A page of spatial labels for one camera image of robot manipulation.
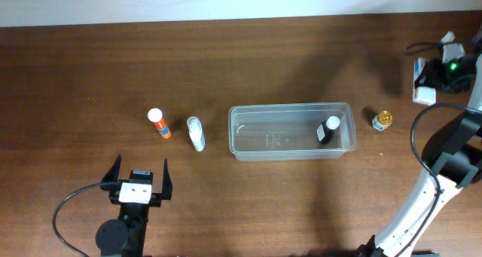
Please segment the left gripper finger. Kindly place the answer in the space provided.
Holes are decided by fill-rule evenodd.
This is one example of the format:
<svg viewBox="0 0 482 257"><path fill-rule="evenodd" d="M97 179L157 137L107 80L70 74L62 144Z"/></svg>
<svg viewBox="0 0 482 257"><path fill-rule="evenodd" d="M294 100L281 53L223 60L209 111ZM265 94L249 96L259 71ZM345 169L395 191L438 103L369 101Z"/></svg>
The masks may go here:
<svg viewBox="0 0 482 257"><path fill-rule="evenodd" d="M164 160L164 165L163 165L163 184L162 184L161 194L162 194L163 200L172 199L172 180L169 174L167 159Z"/></svg>
<svg viewBox="0 0 482 257"><path fill-rule="evenodd" d="M112 165L112 167L103 176L100 188L103 191L117 191L121 184L118 180L118 175L121 167L121 155L118 155Z"/></svg>

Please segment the white green medicine box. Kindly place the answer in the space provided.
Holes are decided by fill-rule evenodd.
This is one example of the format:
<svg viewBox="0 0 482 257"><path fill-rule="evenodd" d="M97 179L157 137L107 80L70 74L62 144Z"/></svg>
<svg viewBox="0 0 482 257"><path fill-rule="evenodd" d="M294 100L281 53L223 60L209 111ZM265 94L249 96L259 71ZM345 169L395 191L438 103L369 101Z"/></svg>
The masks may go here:
<svg viewBox="0 0 482 257"><path fill-rule="evenodd" d="M414 62L413 81L416 81L424 69L428 59L419 57ZM436 103L436 89L432 87L413 87L413 102L431 106Z"/></svg>

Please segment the orange tube white cap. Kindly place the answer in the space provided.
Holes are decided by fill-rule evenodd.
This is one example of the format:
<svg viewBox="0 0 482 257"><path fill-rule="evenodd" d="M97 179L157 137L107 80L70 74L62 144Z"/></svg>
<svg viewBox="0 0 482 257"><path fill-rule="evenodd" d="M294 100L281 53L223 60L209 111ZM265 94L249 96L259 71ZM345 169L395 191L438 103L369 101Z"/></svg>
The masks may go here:
<svg viewBox="0 0 482 257"><path fill-rule="evenodd" d="M163 119L163 113L158 108L152 108L148 111L148 120L156 127L158 133L164 138L171 137L171 130Z"/></svg>

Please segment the white spray bottle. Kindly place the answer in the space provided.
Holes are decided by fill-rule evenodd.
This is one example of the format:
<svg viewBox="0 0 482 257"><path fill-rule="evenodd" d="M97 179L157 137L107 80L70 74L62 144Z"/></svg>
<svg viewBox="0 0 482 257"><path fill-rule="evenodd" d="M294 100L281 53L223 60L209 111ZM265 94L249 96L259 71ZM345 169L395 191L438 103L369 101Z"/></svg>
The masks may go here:
<svg viewBox="0 0 482 257"><path fill-rule="evenodd" d="M187 120L187 126L189 131L189 137L193 143L194 149L201 152L205 146L205 137L203 134L202 124L197 117L189 117Z"/></svg>

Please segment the small jar gold lid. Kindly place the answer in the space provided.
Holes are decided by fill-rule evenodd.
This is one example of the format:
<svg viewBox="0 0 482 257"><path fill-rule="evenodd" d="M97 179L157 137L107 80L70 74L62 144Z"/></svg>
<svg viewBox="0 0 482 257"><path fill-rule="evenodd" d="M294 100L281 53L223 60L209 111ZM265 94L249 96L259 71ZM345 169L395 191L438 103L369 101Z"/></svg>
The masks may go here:
<svg viewBox="0 0 482 257"><path fill-rule="evenodd" d="M388 111L378 113L372 119L372 127L378 131L383 131L392 124L392 114Z"/></svg>

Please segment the dark bottle white cap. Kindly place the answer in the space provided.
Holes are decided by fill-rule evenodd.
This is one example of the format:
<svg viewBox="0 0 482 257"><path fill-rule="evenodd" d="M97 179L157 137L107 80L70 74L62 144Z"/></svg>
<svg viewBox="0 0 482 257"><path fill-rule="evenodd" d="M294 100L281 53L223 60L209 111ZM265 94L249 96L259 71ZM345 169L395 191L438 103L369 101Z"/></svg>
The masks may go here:
<svg viewBox="0 0 482 257"><path fill-rule="evenodd" d="M323 121L316 131L319 142L327 145L332 140L339 126L340 119L337 116L331 116Z"/></svg>

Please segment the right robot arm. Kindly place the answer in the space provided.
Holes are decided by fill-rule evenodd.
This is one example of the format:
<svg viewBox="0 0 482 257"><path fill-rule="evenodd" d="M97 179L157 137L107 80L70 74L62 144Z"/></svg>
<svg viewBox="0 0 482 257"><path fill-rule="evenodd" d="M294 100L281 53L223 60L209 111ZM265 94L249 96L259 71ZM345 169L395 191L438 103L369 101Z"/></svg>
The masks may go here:
<svg viewBox="0 0 482 257"><path fill-rule="evenodd" d="M440 41L409 45L407 55L437 49L441 57L419 58L413 71L413 101L426 105L422 115L441 107L461 113L438 130L417 151L410 129L410 147L422 170L412 192L392 221L356 256L412 256L413 249L441 209L462 189L481 180L481 150L469 145L481 138L481 35L458 41L448 32Z"/></svg>

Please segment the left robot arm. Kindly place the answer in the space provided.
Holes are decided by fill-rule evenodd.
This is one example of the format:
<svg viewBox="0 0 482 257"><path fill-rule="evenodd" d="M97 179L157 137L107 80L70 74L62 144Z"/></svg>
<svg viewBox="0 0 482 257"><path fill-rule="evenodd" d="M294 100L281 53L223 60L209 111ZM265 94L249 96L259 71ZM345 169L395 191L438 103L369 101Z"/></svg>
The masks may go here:
<svg viewBox="0 0 482 257"><path fill-rule="evenodd" d="M172 180L164 163L162 191L154 192L152 172L133 170L128 179L119 179L120 167L118 156L101 180L101 189L108 192L108 199L120 212L116 219L101 224L96 245L102 256L142 256L149 210L172 198Z"/></svg>

